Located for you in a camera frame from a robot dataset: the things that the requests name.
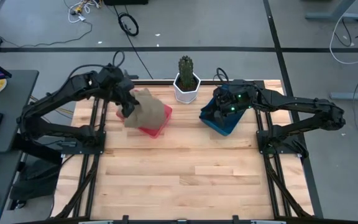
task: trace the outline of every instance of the black bracket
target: black bracket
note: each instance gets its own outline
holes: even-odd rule
[[[62,149],[56,149],[62,154],[67,155],[79,155],[79,154],[103,154],[104,152],[104,142],[106,141],[106,132],[103,131],[101,134],[98,134],[98,144],[96,146],[84,146],[77,139],[66,138],[64,142],[58,143],[57,145],[62,147]]]
[[[123,215],[122,216],[122,224],[128,224],[129,215]]]
[[[297,135],[289,136],[276,145],[269,144],[269,131],[257,131],[256,137],[261,154],[298,154],[299,157],[302,157],[302,150],[299,149],[302,145],[299,145]]]
[[[177,224],[186,224],[187,220],[182,219],[182,220],[177,220]]]
[[[233,215],[233,224],[240,224],[240,218],[238,215]]]

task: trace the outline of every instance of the gray desk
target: gray desk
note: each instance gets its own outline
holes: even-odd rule
[[[357,13],[346,12],[356,0],[342,0],[333,12],[308,12],[306,13],[306,19],[322,19],[327,21],[338,21],[343,15],[343,19],[353,19],[358,21]]]
[[[20,163],[22,151],[11,150],[17,133],[16,118],[29,101],[38,77],[35,70],[12,70],[12,78],[0,93],[0,113],[4,119],[0,126],[0,210],[1,213],[11,191],[11,185]]]

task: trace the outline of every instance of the red bowl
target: red bowl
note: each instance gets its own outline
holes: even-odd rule
[[[169,119],[171,118],[171,115],[172,115],[172,108],[167,106],[167,105],[164,105],[164,110],[165,110],[165,116],[167,117],[164,121],[164,123],[161,125],[160,129],[148,129],[148,128],[138,128],[139,131],[145,133],[145,134],[148,134],[151,138],[157,138],[162,129],[165,127],[165,125],[167,125]],[[121,119],[121,121],[124,121],[124,118],[122,116],[119,116],[118,114],[118,111],[116,113],[117,117],[119,117]]]

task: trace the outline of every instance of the potted cactus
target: potted cactus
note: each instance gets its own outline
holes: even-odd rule
[[[201,80],[193,72],[193,61],[189,56],[179,60],[179,73],[173,82],[177,101],[185,104],[196,99]]]

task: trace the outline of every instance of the wooden table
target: wooden table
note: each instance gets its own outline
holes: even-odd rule
[[[283,93],[280,80],[264,82],[266,88]],[[190,105],[176,101],[173,86],[137,88],[149,88],[171,106],[172,118],[162,134],[151,139],[137,129],[125,128],[116,117],[117,107],[109,104],[92,220],[121,220],[123,215],[131,220],[230,220],[233,215],[240,219],[273,218],[254,110],[247,110],[233,133],[224,137],[198,118],[200,109],[212,98],[214,85],[201,85]],[[92,105],[92,98],[77,102],[73,126],[89,124]],[[291,122],[287,111],[272,113],[272,120],[280,125]],[[82,157],[74,156],[62,168],[52,215],[60,212],[75,192]],[[301,161],[294,154],[280,158],[288,190],[313,214]],[[280,214],[284,215],[277,187],[276,193]]]

